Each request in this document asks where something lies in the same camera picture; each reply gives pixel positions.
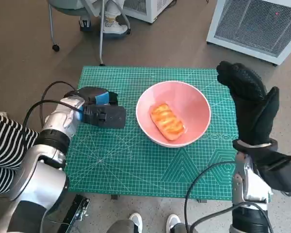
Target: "air conditioner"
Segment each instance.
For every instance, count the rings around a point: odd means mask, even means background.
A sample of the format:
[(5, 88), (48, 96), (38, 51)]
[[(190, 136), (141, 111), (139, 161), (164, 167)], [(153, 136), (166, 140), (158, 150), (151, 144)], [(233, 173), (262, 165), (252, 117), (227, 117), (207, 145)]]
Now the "air conditioner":
[(125, 0), (124, 13), (130, 17), (153, 23), (173, 0)]
[(280, 65), (291, 53), (291, 0), (218, 0), (207, 43)]

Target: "person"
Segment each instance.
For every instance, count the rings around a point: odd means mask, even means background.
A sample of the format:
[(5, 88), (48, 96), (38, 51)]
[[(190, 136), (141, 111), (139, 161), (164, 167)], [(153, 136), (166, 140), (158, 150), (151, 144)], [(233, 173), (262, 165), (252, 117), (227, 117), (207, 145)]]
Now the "person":
[[(0, 194), (7, 193), (24, 158), (23, 126), (0, 114)], [(33, 146), (39, 133), (25, 128), (26, 148)]]
[[(63, 3), (63, 0), (48, 0), (49, 3), (55, 8), (65, 8), (65, 9), (80, 9), (83, 8), (81, 0), (66, 0)], [(114, 0), (118, 5), (123, 9), (125, 0)], [(94, 15), (99, 16), (101, 12), (101, 0), (88, 0), (89, 3), (92, 3), (94, 9)], [(116, 17), (121, 15), (120, 10), (117, 5), (113, 2), (106, 0), (106, 11), (104, 18), (103, 33), (109, 37), (121, 37), (127, 34), (128, 27), (127, 25), (120, 25), (116, 20)], [(91, 19), (89, 14), (85, 14), (79, 19), (80, 30), (83, 32), (91, 31)]]
[[(118, 220), (107, 231), (107, 233), (142, 233), (142, 218), (139, 213), (133, 213), (129, 219)], [(186, 233), (185, 224), (180, 218), (171, 214), (166, 222), (166, 233)]]

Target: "toasted bread roll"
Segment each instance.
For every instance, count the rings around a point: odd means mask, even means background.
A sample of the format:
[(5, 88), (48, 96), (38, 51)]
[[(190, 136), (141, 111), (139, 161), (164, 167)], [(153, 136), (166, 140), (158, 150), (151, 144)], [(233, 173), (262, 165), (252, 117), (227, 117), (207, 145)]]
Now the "toasted bread roll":
[(170, 141), (178, 139), (184, 133), (182, 121), (163, 103), (151, 111), (151, 119), (160, 132)]

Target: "green cutting mat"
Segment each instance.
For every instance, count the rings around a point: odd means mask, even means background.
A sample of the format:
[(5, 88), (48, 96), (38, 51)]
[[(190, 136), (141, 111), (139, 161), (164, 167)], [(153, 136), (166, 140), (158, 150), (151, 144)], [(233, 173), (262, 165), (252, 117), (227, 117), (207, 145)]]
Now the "green cutting mat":
[[(214, 69), (84, 67), (79, 88), (98, 86), (118, 93), (119, 104), (127, 110), (127, 122), (122, 130), (79, 126), (67, 155), (70, 190), (182, 198), (207, 166), (234, 160), (232, 140), (238, 136), (234, 104), (216, 76)], [(207, 132), (180, 149), (150, 141), (135, 116), (141, 94), (153, 84), (168, 80), (194, 85), (211, 107)], [(230, 200), (233, 171), (233, 165), (214, 168), (195, 186), (191, 198)]]

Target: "white sneaker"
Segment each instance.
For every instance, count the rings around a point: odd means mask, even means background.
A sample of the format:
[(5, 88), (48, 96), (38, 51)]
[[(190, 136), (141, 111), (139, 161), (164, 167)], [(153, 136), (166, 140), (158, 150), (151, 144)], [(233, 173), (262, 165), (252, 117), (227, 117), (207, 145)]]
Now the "white sneaker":
[(175, 214), (170, 215), (166, 222), (166, 233), (170, 233), (170, 230), (178, 223), (181, 223), (180, 218)]
[(103, 25), (103, 33), (109, 35), (125, 35), (128, 31), (127, 25), (119, 25), (119, 23), (115, 20), (113, 23), (109, 23), (105, 21)]
[(138, 232), (141, 233), (141, 232), (142, 232), (142, 218), (141, 218), (140, 214), (138, 214), (138, 213), (133, 213), (133, 214), (129, 217), (129, 219), (130, 219), (131, 221), (133, 221), (134, 224), (135, 224), (136, 226), (138, 226)]

